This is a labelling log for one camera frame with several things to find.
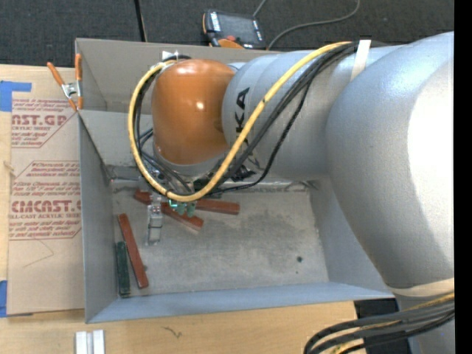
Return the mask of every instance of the small metal object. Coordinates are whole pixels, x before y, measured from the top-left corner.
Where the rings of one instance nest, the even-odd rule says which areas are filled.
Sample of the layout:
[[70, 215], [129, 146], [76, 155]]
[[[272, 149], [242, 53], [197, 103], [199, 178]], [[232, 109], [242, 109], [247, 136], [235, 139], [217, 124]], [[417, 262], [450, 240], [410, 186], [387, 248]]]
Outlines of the small metal object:
[[162, 197], [159, 194], [153, 193], [151, 202], [147, 206], [147, 235], [146, 245], [156, 245], [161, 240], [161, 229], [164, 223], [164, 216], [162, 214]]

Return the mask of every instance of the black cable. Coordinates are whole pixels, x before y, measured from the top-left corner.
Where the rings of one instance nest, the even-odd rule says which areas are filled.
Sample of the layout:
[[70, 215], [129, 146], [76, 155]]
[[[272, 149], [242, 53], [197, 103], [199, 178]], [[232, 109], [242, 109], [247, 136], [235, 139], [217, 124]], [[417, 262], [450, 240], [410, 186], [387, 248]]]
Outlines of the black cable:
[[319, 331], [316, 335], [314, 335], [305, 345], [304, 353], [306, 354], [309, 351], [310, 347], [315, 345], [316, 342], [334, 333], [339, 333], [343, 330], [348, 330], [356, 327], [366, 327], [368, 325], [378, 325], [397, 320], [432, 319], [438, 314], [449, 312], [450, 309], [452, 309], [453, 307], [454, 299], [451, 299], [445, 302], [441, 302], [438, 305], [432, 305], [424, 308], [403, 310], [380, 316], [364, 317], [362, 319], [352, 320], [350, 322], [342, 322], [340, 324], [333, 325], [332, 327], [327, 327], [324, 330]]
[[[321, 55], [317, 59], [315, 59], [314, 62], [312, 62], [306, 70], [302, 73], [302, 75], [295, 81], [294, 84], [287, 90], [287, 92], [284, 94], [282, 99], [278, 102], [277, 106], [275, 109], [271, 112], [269, 115], [268, 119], [264, 122], [264, 125], [262, 128], [257, 132], [257, 134], [254, 136], [253, 140], [251, 143], [248, 144], [246, 149], [243, 151], [243, 153], [238, 157], [236, 162], [233, 163], [229, 171], [226, 173], [226, 175], [218, 182], [216, 185], [215, 191], [212, 191], [209, 193], [210, 195], [214, 194], [219, 194], [222, 192], [228, 192], [228, 191], [235, 191], [235, 190], [241, 190], [241, 189], [246, 189], [248, 187], [253, 187], [254, 185], [258, 184], [261, 182], [267, 175], [267, 173], [270, 170], [270, 167], [274, 161], [274, 158], [282, 145], [283, 141], [285, 140], [285, 137], [287, 136], [289, 130], [291, 129], [291, 126], [294, 123], [294, 120], [298, 116], [298, 113], [300, 112], [303, 104], [305, 103], [305, 98], [306, 94], [308, 92], [308, 89], [310, 88], [311, 83], [313, 82], [315, 76], [319, 74], [321, 71], [326, 69], [328, 66], [330, 66], [332, 63], [337, 61], [339, 58], [344, 58], [345, 56], [349, 55], [350, 53], [354, 52], [355, 49], [357, 49], [358, 43], [354, 44], [346, 44], [340, 47], [337, 47], [330, 52], [327, 52], [326, 54]], [[285, 127], [284, 131], [282, 132], [282, 136], [279, 138], [278, 143], [276, 144], [276, 147], [274, 148], [271, 158], [268, 161], [268, 164], [265, 167], [263, 175], [255, 182], [251, 184], [246, 184], [246, 185], [240, 185], [236, 187], [229, 187], [223, 190], [219, 190], [218, 187], [222, 185], [225, 181], [227, 181], [229, 178], [231, 178], [237, 171], [238, 169], [243, 165], [244, 161], [247, 160], [247, 158], [251, 155], [252, 151], [255, 149], [257, 144], [260, 142], [260, 140], [264, 137], [264, 135], [267, 133], [268, 129], [271, 127], [271, 125], [274, 123], [276, 118], [285, 110], [286, 106], [292, 101], [293, 98], [295, 98], [298, 93], [305, 88], [305, 93], [300, 100], [300, 103], [295, 111], [295, 113], [292, 115], [290, 122], [287, 124]]]
[[134, 1], [134, 9], [136, 11], [136, 18], [138, 19], [139, 27], [139, 36], [141, 37], [141, 42], [148, 42], [148, 37], [146, 36], [145, 23], [141, 14], [141, 6], [139, 5], [139, 0]]
[[[170, 60], [186, 60], [186, 59], [190, 59], [190, 57], [186, 55], [171, 55], [170, 57], [165, 58], [163, 62], [167, 62]], [[159, 173], [162, 174], [162, 176], [165, 177], [171, 184], [173, 183], [173, 178], [174, 178], [182, 185], [182, 187], [187, 192], [192, 192], [187, 182], [177, 172], [170, 169], [163, 162], [159, 161], [155, 156], [151, 156], [150, 154], [144, 152], [142, 149], [142, 147], [144, 146], [144, 143], [146, 143], [146, 141], [152, 137], [152, 132], [153, 132], [153, 129], [151, 128], [151, 129], [146, 130], [144, 133], [140, 133], [142, 102], [143, 102], [146, 92], [148, 91], [148, 89], [150, 88], [152, 82], [156, 79], [156, 77], [157, 75], [154, 75], [153, 77], [149, 77], [149, 79], [147, 79], [144, 82], [136, 98], [136, 108], [134, 111], [133, 120], [134, 120], [134, 137], [137, 143], [138, 152], [139, 152], [139, 155], [142, 158], [144, 158], [146, 162], [152, 168], [155, 168], [155, 170], [159, 171]]]
[[[453, 320], [454, 317], [455, 317], [455, 312], [451, 311], [450, 313], [447, 313], [441, 317], [438, 317], [434, 321], [425, 322], [421, 326], [414, 327], [409, 330], [407, 329], [408, 325], [406, 324], [406, 326], [404, 327], [405, 329], [403, 331], [395, 332], [395, 333], [378, 334], [377, 336], [370, 337], [371, 341], [369, 343], [364, 342], [363, 344], [360, 344], [358, 346], [361, 348], [365, 348], [365, 347], [375, 346], [379, 344], [386, 344], [389, 342], [398, 341], [400, 339], [407, 339], [409, 337], [417, 336], [418, 334], [426, 333], [430, 330], [440, 327], [441, 325]], [[360, 330], [358, 332], [346, 334], [341, 337], [336, 337], [334, 339], [326, 341], [325, 343], [313, 348], [311, 351], [308, 351], [307, 354], [321, 354], [325, 350], [330, 349], [331, 347], [336, 347], [341, 344], [346, 344], [348, 342], [355, 341], [358, 339], [369, 338], [369, 336], [366, 335], [367, 332], [369, 331], [365, 330], [363, 332]], [[349, 348], [347, 350], [350, 350], [348, 351], [348, 353], [353, 351], [352, 348]]]

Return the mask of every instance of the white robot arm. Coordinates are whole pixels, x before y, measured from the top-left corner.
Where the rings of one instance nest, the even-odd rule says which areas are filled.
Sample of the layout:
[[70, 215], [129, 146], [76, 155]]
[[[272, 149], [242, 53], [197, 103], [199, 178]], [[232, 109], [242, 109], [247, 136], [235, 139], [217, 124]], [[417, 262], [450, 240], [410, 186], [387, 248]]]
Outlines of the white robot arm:
[[[182, 204], [241, 187], [231, 178], [328, 177], [404, 310], [454, 292], [454, 34], [364, 49], [163, 63], [136, 88], [128, 129], [145, 178]], [[139, 95], [158, 73], [153, 160], [172, 190], [149, 174], [136, 133]], [[426, 354], [455, 353], [454, 322], [418, 341]]]

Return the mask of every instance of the cable bundle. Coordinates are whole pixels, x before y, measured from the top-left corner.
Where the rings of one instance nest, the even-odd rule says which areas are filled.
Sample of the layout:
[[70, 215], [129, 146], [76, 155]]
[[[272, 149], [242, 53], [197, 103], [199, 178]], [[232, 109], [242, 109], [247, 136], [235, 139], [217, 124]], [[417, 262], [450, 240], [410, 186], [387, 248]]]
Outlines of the cable bundle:
[[[428, 332], [455, 318], [454, 292], [431, 302], [387, 315], [343, 322], [318, 332], [304, 354], [347, 354]], [[359, 339], [369, 342], [358, 343]]]
[[[138, 82], [138, 85], [136, 86], [134, 93], [131, 97], [130, 101], [130, 106], [129, 106], [129, 114], [128, 114], [128, 136], [130, 139], [130, 146], [131, 146], [131, 152], [133, 154], [133, 157], [136, 161], [136, 164], [141, 171], [141, 174], [145, 177], [147, 182], [156, 189], [158, 192], [160, 192], [162, 195], [165, 195], [166, 197], [173, 199], [174, 201], [178, 202], [191, 202], [191, 201], [197, 201], [198, 199], [201, 199], [205, 196], [207, 196], [214, 188], [215, 186], [219, 183], [220, 180], [227, 179], [228, 175], [225, 175], [225, 172], [228, 170], [228, 168], [232, 165], [233, 159], [236, 157], [237, 152], [243, 145], [244, 140], [249, 134], [249, 131], [252, 129], [254, 123], [257, 121], [259, 118], [260, 114], [264, 110], [266, 104], [272, 99], [272, 97], [282, 88], [282, 86], [292, 77], [294, 74], [300, 70], [303, 66], [309, 64], [312, 60], [317, 59], [318, 57], [321, 57], [324, 54], [327, 54], [331, 52], [332, 50], [336, 50], [337, 48], [342, 48], [345, 49], [345, 46], [350, 45], [350, 42], [340, 42], [337, 44], [329, 44], [327, 46], [322, 47], [321, 49], [317, 49], [310, 54], [306, 55], [303, 59], [299, 60], [297, 63], [295, 63], [265, 94], [264, 98], [259, 101], [257, 104], [255, 110], [252, 112], [251, 116], [248, 118], [248, 121], [243, 127], [243, 130], [241, 131], [239, 137], [236, 139], [236, 142], [233, 144], [231, 147], [229, 153], [226, 155], [225, 159], [221, 163], [220, 167], [216, 172], [213, 174], [211, 179], [208, 181], [207, 184], [205, 184], [199, 191], [186, 194], [186, 193], [179, 193], [175, 192], [174, 190], [166, 189], [163, 187], [158, 180], [156, 180], [151, 172], [152, 170], [149, 170], [148, 167], [143, 162], [143, 159], [148, 162], [148, 164], [151, 164], [150, 160], [153, 160], [152, 165], [155, 167], [167, 180], [172, 184], [172, 180], [177, 179], [182, 186], [185, 186], [185, 182], [182, 182], [181, 180], [178, 179], [178, 174], [168, 167], [165, 167], [162, 162], [157, 161], [156, 157], [152, 158], [152, 156], [147, 156], [145, 153], [143, 154], [142, 151], [142, 145], [145, 140], [148, 140], [150, 138], [149, 133], [140, 133], [139, 131], [139, 117], [140, 117], [140, 110], [141, 110], [141, 105], [142, 101], [145, 95], [145, 92], [149, 89], [150, 84], [153, 82], [155, 79], [155, 76], [158, 75], [166, 66], [169, 66], [172, 63], [175, 63], [176, 59], [172, 60], [166, 60], [164, 62], [159, 63], [157, 66], [152, 68], [150, 71], [148, 71], [142, 79]], [[280, 145], [282, 144], [283, 139], [285, 138], [286, 134], [288, 133], [288, 130], [290, 129], [291, 125], [293, 124], [293, 121], [295, 120], [296, 116], [298, 115], [298, 112], [300, 108], [297, 109], [296, 114], [291, 119], [291, 122], [288, 126], [288, 128], [285, 130], [285, 133], [283, 134], [283, 138], [280, 141]]]

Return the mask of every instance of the white plastic piece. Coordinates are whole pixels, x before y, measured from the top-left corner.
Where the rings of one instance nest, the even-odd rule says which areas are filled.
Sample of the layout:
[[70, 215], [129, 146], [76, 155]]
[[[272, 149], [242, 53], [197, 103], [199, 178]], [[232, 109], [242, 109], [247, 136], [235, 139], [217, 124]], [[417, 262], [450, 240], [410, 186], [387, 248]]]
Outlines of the white plastic piece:
[[105, 331], [94, 330], [94, 352], [93, 354], [105, 354]]
[[351, 81], [366, 68], [367, 56], [369, 56], [371, 43], [372, 41], [370, 39], [359, 41], [359, 46], [355, 54], [353, 72], [351, 73]]
[[75, 354], [105, 354], [105, 331], [75, 333]]
[[88, 354], [87, 332], [75, 333], [75, 354]]

